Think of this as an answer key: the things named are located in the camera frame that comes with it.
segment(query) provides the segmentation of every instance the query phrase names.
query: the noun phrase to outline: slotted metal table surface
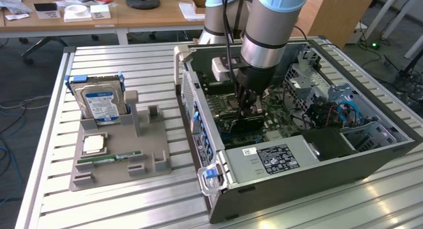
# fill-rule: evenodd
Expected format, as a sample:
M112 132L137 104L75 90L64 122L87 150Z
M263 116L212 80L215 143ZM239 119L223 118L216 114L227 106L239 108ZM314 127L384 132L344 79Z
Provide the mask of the slotted metal table surface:
M314 37L319 44L327 41ZM211 225L173 92L173 47L188 43L80 47L65 53L44 123L16 228L423 228L422 145L367 179ZM348 57L324 46L335 60L423 135L423 120L370 78ZM164 112L172 173L77 192L68 190L80 110L64 75L115 74L137 90L137 109ZM322 71L343 83L327 63Z

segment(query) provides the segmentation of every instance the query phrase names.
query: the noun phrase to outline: power supply label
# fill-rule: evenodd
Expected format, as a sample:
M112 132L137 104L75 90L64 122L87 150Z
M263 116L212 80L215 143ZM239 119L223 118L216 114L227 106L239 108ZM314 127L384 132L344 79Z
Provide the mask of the power supply label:
M299 167L298 161L286 144L258 150L268 174L288 171Z

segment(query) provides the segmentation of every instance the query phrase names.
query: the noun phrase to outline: black lamp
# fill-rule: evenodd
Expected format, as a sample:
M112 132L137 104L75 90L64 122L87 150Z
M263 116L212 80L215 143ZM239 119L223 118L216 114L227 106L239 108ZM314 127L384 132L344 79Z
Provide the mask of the black lamp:
M160 6L160 0L127 0L127 5L136 9L153 9Z

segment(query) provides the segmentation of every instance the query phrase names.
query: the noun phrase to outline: floor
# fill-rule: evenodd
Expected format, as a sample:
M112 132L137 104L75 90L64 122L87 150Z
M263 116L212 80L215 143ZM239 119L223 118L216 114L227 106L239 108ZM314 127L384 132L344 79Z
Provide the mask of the floor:
M374 20L380 5L368 9L363 23L368 25ZM394 16L394 12L390 12L382 23L379 24L379 30L376 29L368 42L372 42L379 37L379 31L383 29L388 19ZM395 32L391 35L391 46L382 45L376 51L380 55L386 55L390 60L398 65L399 68L404 68L410 63L403 55L418 40L423 33L423 27L408 20L403 20ZM189 31L188 37L197 38L200 32ZM99 35L100 40L93 41L91 36L64 37L64 41L69 46L103 46L116 45L116 35L104 34ZM36 43L39 38L29 38L29 44ZM181 33L176 32L160 32L156 33L156 40L148 39L148 33L140 35L132 35L131 44L145 42L175 42L183 41ZM21 62L20 54L25 51L29 45L20 44L17 39L9 39L8 44L0 48L0 103L9 100L24 100L35 96L48 95L53 89L53 83L57 74L57 67L61 60L63 47L52 42L43 49L33 53L31 56L35 60L32 66L27 66ZM355 60L358 64L376 58L376 55L363 51L356 45L347 45L344 48L347 55ZM396 70L392 66L386 66L383 60L375 61L366 65L366 70L378 78L391 81L396 75ZM422 69L423 61L419 61L416 69ZM48 99L36 101L29 107L36 107L48 103ZM21 114L23 109L8 110L8 113ZM43 122L45 118L47 108L27 110L25 113L25 125L5 139L7 146L13 152L19 170L21 173L23 187L19 193L13 196L12 200L0 205L0 228L13 228L16 217L19 214L19 208L21 203L21 197L24 194L25 183L28 180L33 156L36 152L39 137L41 134ZM0 114L0 129L4 129L15 121L15 118ZM4 168L5 161L0 161L0 169ZM0 177L0 201L13 192L16 189L16 173L12 168L8 169L5 174Z

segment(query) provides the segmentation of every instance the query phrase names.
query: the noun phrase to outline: white box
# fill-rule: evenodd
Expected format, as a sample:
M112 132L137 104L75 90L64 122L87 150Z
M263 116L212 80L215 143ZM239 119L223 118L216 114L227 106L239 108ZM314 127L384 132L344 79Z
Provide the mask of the white box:
M112 18L111 11L108 10L108 5L92 5L89 7L91 17L93 20L96 19L107 19Z
M76 16L73 13L68 13L65 12L65 16L64 16L64 21L65 22L81 22L81 21L91 21L91 15L89 12L87 12L87 14L81 14L79 16Z
M39 19L60 18L60 12L55 3L35 3Z
M358 23L358 25L355 26L354 33L350 37L350 40L347 41L347 44L356 44L366 30L367 30L367 26L363 23L362 24Z

